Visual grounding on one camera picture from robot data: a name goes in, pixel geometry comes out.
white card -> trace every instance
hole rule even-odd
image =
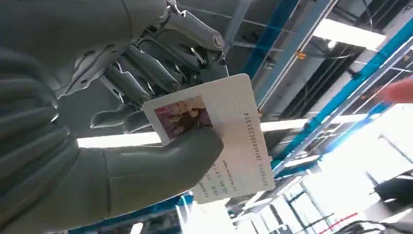
[[[163,145],[189,128],[212,126],[221,137],[224,150],[192,189],[199,203],[275,187],[248,75],[239,74],[159,97],[146,102],[143,110]]]

robotic hand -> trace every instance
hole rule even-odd
[[[57,118],[57,98],[100,78],[122,104],[92,123],[133,132],[144,101],[227,76],[222,37],[174,2],[6,0],[0,22],[0,233],[144,208],[193,187],[221,153],[210,129],[163,148],[80,149]]]
[[[122,104],[97,113],[92,128],[123,124],[125,133],[145,131],[150,125],[140,111],[145,101],[228,76],[221,35],[190,12],[180,12],[172,0],[167,9],[100,78]]]

fluorescent light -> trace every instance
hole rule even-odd
[[[334,118],[331,123],[340,124],[340,123],[357,122],[357,121],[365,119],[366,117],[367,117],[367,114],[338,116]],[[327,116],[323,120],[323,122],[325,122],[328,118],[329,116]],[[307,122],[308,122],[308,119],[306,118],[266,122],[266,123],[261,123],[261,130],[263,132],[268,132],[268,131],[285,130],[285,129],[291,129],[291,128],[302,128]]]
[[[148,132],[78,138],[77,142],[83,148],[111,148],[155,144],[160,143],[161,139],[156,132]]]
[[[301,179],[303,178],[303,176],[299,175],[296,176],[290,183],[288,183],[284,188],[280,189],[276,195],[278,194],[284,194],[285,192],[287,192],[288,190],[291,189],[291,187],[293,187],[295,184],[297,184]]]
[[[332,124],[340,124],[340,123],[350,123],[350,122],[357,122],[365,119],[367,114],[359,114],[359,115],[349,115],[349,116],[337,116],[331,121]]]
[[[389,203],[389,202],[396,201],[396,200],[397,200],[396,198],[389,198],[385,200],[384,203]]]
[[[367,114],[338,116],[335,119],[333,119],[332,123],[338,124],[338,123],[356,122],[366,117],[367,117]],[[268,131],[286,130],[286,129],[292,129],[292,128],[302,128],[304,127],[307,121],[308,119],[303,118],[303,119],[294,119],[294,120],[266,122],[266,123],[261,123],[261,130],[263,132],[268,132]],[[114,136],[97,136],[97,137],[78,138],[77,142],[79,144],[79,147],[82,147],[82,148],[112,148],[112,147],[127,147],[127,146],[156,144],[156,143],[160,143],[161,139],[159,138],[156,132],[148,132],[148,133],[134,133],[134,134],[114,135]]]
[[[132,226],[130,234],[140,234],[143,228],[143,223],[137,223]]]
[[[397,179],[413,179],[412,176],[408,176],[408,175],[398,175],[396,176]]]
[[[243,210],[248,210],[249,208],[252,208],[252,207],[255,207],[255,206],[259,206],[259,205],[262,205],[262,204],[265,204],[265,203],[269,203],[269,202],[271,202],[272,201],[272,197],[269,197],[269,198],[266,198],[266,199],[263,199],[263,200],[261,200],[261,201],[257,201],[257,202],[254,202],[254,203],[252,203],[252,204],[249,204],[249,205],[245,205],[244,207],[243,207]]]
[[[386,40],[385,35],[339,23],[331,19],[323,19],[315,29],[314,36],[362,46],[369,50],[376,50]]]
[[[305,158],[301,158],[301,159],[292,160],[292,161],[287,162],[285,164],[285,167],[292,167],[292,166],[297,166],[297,165],[302,164],[302,163],[311,162],[311,161],[316,160],[319,157],[320,157],[320,155],[314,155],[314,156],[310,156],[310,157],[305,157]]]
[[[253,204],[256,200],[260,199],[260,196],[263,195],[265,191],[259,191],[257,192],[246,204],[245,206],[249,206]]]
[[[330,48],[330,49],[333,49],[334,46],[336,46],[336,45],[337,45],[337,41],[335,41],[335,40],[331,40],[331,41],[327,44],[328,48]]]
[[[276,131],[291,128],[302,128],[308,119],[294,119],[294,120],[284,120],[275,122],[261,123],[261,130],[263,132]]]

gray robot forearm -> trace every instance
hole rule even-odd
[[[80,149],[58,122],[49,76],[0,49],[0,233],[56,232],[139,210],[193,187],[222,151],[211,129],[166,147]]]

photo on card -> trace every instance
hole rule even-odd
[[[194,129],[212,127],[201,96],[159,107],[155,114],[170,140]]]

